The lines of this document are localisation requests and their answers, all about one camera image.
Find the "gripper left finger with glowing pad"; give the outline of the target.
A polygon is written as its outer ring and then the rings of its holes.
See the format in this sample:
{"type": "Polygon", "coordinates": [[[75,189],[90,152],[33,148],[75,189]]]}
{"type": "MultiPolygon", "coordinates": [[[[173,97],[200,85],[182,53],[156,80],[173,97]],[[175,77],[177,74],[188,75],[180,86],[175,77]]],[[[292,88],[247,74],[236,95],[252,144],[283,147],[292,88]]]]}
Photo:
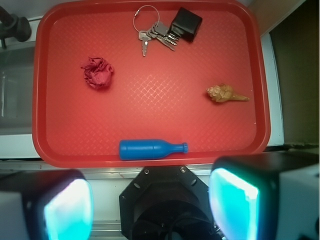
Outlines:
{"type": "Polygon", "coordinates": [[[79,170],[0,176],[2,240],[87,240],[93,218],[92,187],[79,170]]]}

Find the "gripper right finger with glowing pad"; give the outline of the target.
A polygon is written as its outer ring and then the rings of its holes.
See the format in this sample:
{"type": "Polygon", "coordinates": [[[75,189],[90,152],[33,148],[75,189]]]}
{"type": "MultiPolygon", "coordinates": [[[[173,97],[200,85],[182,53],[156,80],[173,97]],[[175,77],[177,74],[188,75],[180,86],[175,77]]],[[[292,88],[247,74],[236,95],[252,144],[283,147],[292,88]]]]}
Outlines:
{"type": "Polygon", "coordinates": [[[317,240],[320,157],[299,151],[220,157],[208,199],[228,240],[317,240]]]}

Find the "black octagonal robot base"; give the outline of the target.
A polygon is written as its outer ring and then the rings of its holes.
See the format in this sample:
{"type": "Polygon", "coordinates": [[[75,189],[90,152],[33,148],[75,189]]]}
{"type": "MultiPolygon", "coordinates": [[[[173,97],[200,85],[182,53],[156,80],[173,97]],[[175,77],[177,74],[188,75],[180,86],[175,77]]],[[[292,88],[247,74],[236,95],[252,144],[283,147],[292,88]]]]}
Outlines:
{"type": "Polygon", "coordinates": [[[185,166],[145,167],[119,195],[128,240],[218,240],[208,186],[185,166]]]}

